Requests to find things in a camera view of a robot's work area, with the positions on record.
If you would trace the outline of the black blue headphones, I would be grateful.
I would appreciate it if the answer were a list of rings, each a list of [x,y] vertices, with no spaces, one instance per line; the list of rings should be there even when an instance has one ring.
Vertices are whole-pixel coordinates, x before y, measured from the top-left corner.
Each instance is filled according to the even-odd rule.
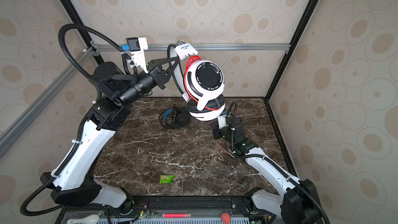
[[[159,116],[159,123],[166,129],[180,129],[191,123],[191,115],[186,106],[179,107],[174,104]]]

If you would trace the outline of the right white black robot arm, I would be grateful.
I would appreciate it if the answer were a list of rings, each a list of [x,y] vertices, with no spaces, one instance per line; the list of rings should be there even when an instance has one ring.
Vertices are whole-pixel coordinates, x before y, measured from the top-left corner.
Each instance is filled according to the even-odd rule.
[[[259,210],[268,211],[286,224],[328,224],[317,189],[308,179],[301,180],[274,162],[253,140],[246,137],[241,118],[222,115],[213,127],[214,139],[225,139],[232,155],[256,169],[276,189],[277,194],[258,190],[251,202]]]

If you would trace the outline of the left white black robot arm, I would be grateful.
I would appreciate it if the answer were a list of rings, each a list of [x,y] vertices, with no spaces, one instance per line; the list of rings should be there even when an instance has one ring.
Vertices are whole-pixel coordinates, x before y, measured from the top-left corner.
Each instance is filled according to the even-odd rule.
[[[89,74],[66,46],[65,36],[74,29],[92,33],[114,46],[121,53],[123,69],[113,62],[104,62]],[[24,216],[39,216],[65,206],[101,204],[117,208],[123,215],[129,214],[133,198],[128,192],[100,182],[91,171],[105,144],[129,116],[131,105],[153,88],[165,88],[170,79],[182,77],[179,58],[169,56],[146,62],[145,38],[129,38],[126,45],[119,46],[102,33],[80,24],[64,25],[58,39],[69,62],[97,90],[97,99],[79,124],[65,158],[53,171],[41,176],[42,185],[22,203],[20,212]]]

